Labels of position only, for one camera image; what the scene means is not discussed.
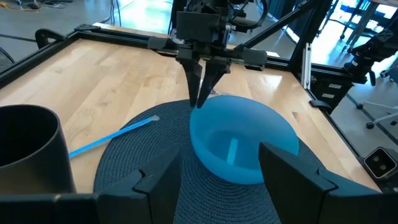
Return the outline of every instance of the translucent blue bowl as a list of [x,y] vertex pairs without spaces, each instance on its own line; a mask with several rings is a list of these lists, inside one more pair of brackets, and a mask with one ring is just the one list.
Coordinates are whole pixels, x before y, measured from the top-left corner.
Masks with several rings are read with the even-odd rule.
[[259,143],[269,142],[292,154],[299,139],[290,124],[269,107],[238,96],[209,98],[190,118],[196,155],[218,177],[236,184],[264,182]]

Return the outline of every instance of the wooden table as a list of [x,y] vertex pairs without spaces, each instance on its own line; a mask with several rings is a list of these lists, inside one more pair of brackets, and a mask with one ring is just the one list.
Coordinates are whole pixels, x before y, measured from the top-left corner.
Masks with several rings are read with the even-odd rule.
[[[310,97],[291,73],[257,72],[232,65],[231,74],[221,79],[216,90],[270,106],[292,125],[327,169],[378,189],[321,111],[308,104]],[[146,109],[187,98],[185,74],[174,58],[83,39],[0,90],[0,105],[27,103],[54,110],[70,151],[118,130]],[[105,147],[103,144],[71,160],[78,192],[92,192]]]

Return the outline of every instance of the cable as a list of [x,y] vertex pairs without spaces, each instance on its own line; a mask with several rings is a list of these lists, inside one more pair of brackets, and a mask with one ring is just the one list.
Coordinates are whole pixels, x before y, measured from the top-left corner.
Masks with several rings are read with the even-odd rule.
[[42,4],[41,4],[41,6],[47,7],[47,8],[52,8],[52,9],[65,9],[67,7],[67,5],[63,2],[58,3],[56,6],[48,6],[48,5],[43,6]]
[[113,15],[114,5],[113,5],[113,0],[110,0],[110,1],[111,1],[111,15],[109,15],[109,16],[111,18],[111,25],[114,25],[114,15]]
[[118,5],[119,25],[122,26],[122,18],[120,16],[119,0],[116,0],[116,4]]
[[[268,1],[268,6],[270,6],[271,5],[271,0],[269,0]],[[260,5],[259,5],[259,1],[256,1],[256,5],[257,5],[257,7],[260,9],[260,10],[264,10],[264,8],[263,7],[261,7]],[[272,19],[266,19],[266,20],[264,20],[264,21],[267,21],[267,22],[275,22],[275,21],[273,21]]]
[[39,7],[38,9],[24,9],[24,8],[18,9],[18,8],[8,7],[8,3],[6,3],[6,2],[0,2],[0,6],[5,9],[13,10],[13,11],[37,12],[37,11],[41,10],[39,4],[38,4],[38,7]]
[[261,24],[264,22],[264,20],[266,19],[267,15],[268,15],[268,4],[266,2],[266,0],[261,0],[262,6],[264,7],[264,10],[261,14],[260,19],[253,25],[247,25],[247,24],[240,24],[238,22],[234,22],[233,19],[231,20],[232,25],[235,25],[237,27],[243,27],[245,29],[255,29],[257,27],[260,27]]
[[242,8],[236,13],[236,15],[232,18],[232,20],[234,20],[239,13],[241,13],[243,11],[243,9],[246,7],[246,5],[249,3],[249,0],[246,0],[246,2],[244,3],[244,5],[242,6]]

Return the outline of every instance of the black mug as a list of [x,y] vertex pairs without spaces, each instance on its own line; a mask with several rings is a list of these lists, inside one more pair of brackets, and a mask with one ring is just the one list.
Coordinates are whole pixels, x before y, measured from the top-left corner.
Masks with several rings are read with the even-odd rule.
[[58,116],[35,105],[0,107],[0,194],[75,191]]

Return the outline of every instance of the blue stick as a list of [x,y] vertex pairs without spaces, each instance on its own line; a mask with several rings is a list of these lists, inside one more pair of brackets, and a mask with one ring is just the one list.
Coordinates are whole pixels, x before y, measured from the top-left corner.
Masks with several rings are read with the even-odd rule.
[[72,157],[77,156],[77,155],[79,155],[79,154],[81,154],[83,152],[86,152],[86,151],[90,150],[92,147],[95,147],[95,146],[97,146],[99,144],[102,144],[105,141],[110,140],[112,138],[118,137],[119,135],[124,134],[124,133],[126,133],[128,131],[131,131],[133,129],[141,127],[142,125],[145,125],[145,124],[150,123],[152,121],[158,121],[158,120],[159,120],[159,117],[155,115],[155,116],[151,116],[150,118],[147,118],[145,120],[142,120],[140,122],[137,122],[135,124],[132,124],[132,125],[126,127],[126,128],[120,129],[119,131],[116,131],[115,133],[112,133],[112,134],[110,134],[108,136],[105,136],[105,137],[103,137],[103,138],[101,138],[101,139],[99,139],[99,140],[97,140],[97,141],[95,141],[93,143],[88,144],[87,146],[83,146],[83,147],[81,147],[81,148],[69,153],[69,158],[72,158]]

